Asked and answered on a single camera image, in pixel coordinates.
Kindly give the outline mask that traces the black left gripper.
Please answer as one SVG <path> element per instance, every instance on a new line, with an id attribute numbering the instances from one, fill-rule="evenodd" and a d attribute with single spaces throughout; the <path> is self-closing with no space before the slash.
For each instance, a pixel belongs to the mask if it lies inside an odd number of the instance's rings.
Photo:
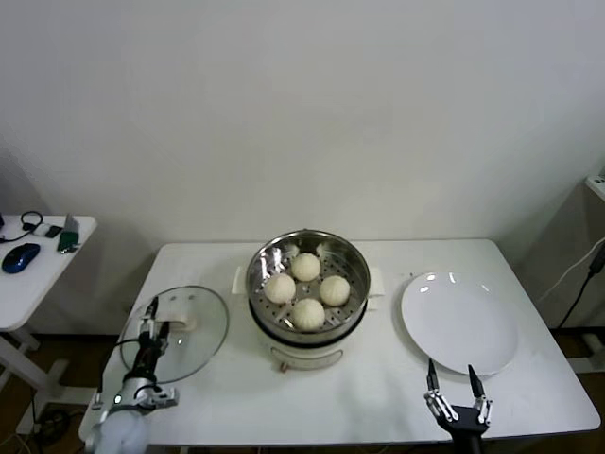
<path id="1" fill-rule="evenodd" d="M 159 358 L 168 345 L 170 322 L 162 322 L 158 339 L 155 338 L 155 320 L 159 298 L 153 297 L 139 322 L 139 350 L 135 356 L 130 377 L 155 378 Z"/>

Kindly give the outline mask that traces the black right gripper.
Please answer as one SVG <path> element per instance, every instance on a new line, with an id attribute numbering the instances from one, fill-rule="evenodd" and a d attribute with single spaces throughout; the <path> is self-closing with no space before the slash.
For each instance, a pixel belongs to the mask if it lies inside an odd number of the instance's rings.
<path id="1" fill-rule="evenodd" d="M 441 393 L 433 360 L 428 361 L 424 400 L 433 416 L 441 420 L 441 427 L 451 436 L 456 454 L 484 452 L 482 436 L 492 417 L 493 402 L 487 397 L 483 383 L 472 365 L 469 365 L 469 378 L 475 398 L 474 407 L 453 407 Z"/>

